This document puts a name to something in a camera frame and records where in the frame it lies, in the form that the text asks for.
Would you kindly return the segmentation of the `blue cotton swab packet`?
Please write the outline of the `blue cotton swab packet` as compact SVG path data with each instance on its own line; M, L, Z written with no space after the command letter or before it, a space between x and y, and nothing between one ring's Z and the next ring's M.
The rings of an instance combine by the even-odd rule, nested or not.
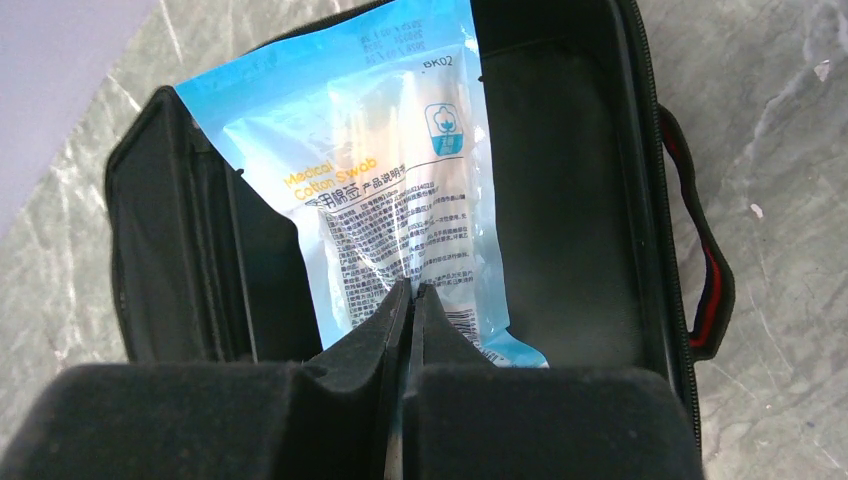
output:
M432 286L500 367L546 367L509 332L481 52L467 1L391 1L261 47L176 92L297 229L321 343L392 286Z

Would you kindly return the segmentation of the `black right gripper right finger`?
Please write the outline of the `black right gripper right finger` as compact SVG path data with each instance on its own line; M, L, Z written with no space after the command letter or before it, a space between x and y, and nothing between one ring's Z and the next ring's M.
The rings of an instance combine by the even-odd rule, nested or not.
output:
M414 301L403 399L407 479L700 479L701 455L670 385L639 368L499 368Z

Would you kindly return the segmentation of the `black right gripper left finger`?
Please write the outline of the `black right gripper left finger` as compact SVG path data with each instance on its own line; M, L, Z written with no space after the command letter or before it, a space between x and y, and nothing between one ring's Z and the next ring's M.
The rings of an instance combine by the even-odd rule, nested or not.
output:
M412 288L306 362L89 364L37 398L5 479L380 479Z

